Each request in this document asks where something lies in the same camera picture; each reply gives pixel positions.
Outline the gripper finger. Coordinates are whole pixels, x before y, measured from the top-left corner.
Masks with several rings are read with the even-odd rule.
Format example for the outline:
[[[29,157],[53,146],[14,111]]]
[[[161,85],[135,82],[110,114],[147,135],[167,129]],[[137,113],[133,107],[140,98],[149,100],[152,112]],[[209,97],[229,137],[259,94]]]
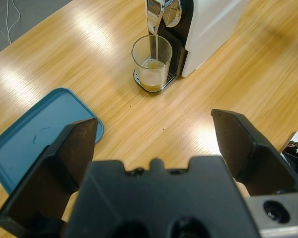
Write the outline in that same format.
[[[251,196],[298,192],[298,174],[243,114],[213,109],[219,150]]]
[[[62,216],[93,159],[98,120],[66,125],[39,154],[0,209],[0,227],[16,237],[61,237]]]

